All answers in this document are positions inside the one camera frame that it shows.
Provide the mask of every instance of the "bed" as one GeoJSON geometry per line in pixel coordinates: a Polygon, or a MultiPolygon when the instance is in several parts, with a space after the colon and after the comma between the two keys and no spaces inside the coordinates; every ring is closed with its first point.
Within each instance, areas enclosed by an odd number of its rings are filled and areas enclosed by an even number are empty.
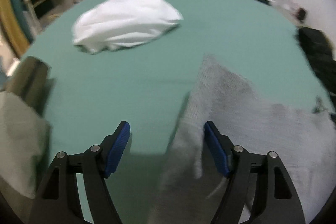
{"type": "MultiPolygon", "coordinates": [[[[295,38],[296,27],[255,0],[166,0],[184,17],[159,39],[132,49],[84,52],[71,27],[105,0],[83,0],[37,37],[25,54],[51,66],[54,85],[44,117],[52,131],[49,162],[59,151],[81,153],[120,121],[131,141],[117,173],[106,181],[123,223],[145,223],[164,155],[204,54],[249,79],[264,98],[311,111],[316,96],[332,109],[295,38]]],[[[79,192],[91,220],[83,180],[79,192]]]]}

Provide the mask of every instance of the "silver bolt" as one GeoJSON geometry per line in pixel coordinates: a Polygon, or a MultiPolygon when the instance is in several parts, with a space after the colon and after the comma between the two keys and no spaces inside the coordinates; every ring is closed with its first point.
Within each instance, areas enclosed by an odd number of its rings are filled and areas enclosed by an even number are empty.
{"type": "Polygon", "coordinates": [[[241,147],[240,145],[236,145],[234,148],[234,151],[240,153],[240,152],[243,152],[244,151],[244,148],[241,147]]]}
{"type": "Polygon", "coordinates": [[[278,156],[278,154],[275,153],[274,151],[270,151],[268,154],[271,158],[274,158],[274,159],[278,156]]]}
{"type": "Polygon", "coordinates": [[[57,153],[57,158],[61,159],[65,156],[65,153],[64,152],[58,152],[57,153]]]}
{"type": "Polygon", "coordinates": [[[97,152],[98,150],[100,149],[100,146],[99,145],[92,145],[91,146],[91,148],[90,148],[90,150],[92,151],[92,152],[97,152]]]}

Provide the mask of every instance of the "beige cloth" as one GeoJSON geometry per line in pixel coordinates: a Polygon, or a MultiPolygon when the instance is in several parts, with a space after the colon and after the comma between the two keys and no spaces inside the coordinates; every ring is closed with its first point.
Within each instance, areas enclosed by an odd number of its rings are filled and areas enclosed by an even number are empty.
{"type": "Polygon", "coordinates": [[[36,192],[36,166],[48,123],[13,93],[0,93],[0,191],[14,212],[26,215],[36,192]]]}

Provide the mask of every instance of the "blue gripper pad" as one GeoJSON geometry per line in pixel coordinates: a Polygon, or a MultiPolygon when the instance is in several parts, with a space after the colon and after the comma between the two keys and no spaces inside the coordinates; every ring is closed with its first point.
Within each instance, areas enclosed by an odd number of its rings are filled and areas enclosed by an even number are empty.
{"type": "Polygon", "coordinates": [[[117,134],[114,144],[112,145],[106,160],[106,167],[104,170],[105,176],[109,177],[110,174],[114,173],[117,169],[121,156],[127,145],[130,136],[130,126],[128,122],[125,122],[124,126],[117,134]]]}
{"type": "Polygon", "coordinates": [[[223,174],[224,177],[228,177],[230,175],[228,156],[223,150],[208,122],[204,125],[204,140],[212,154],[213,159],[215,160],[217,171],[223,174]]]}

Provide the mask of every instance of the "crumpled white fabric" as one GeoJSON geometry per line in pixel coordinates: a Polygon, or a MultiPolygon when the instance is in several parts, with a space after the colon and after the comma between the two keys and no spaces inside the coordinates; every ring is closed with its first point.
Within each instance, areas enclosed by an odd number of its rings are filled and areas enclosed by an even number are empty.
{"type": "Polygon", "coordinates": [[[149,42],[183,17],[165,0],[107,0],[83,13],[73,25],[73,43],[91,53],[149,42]]]}

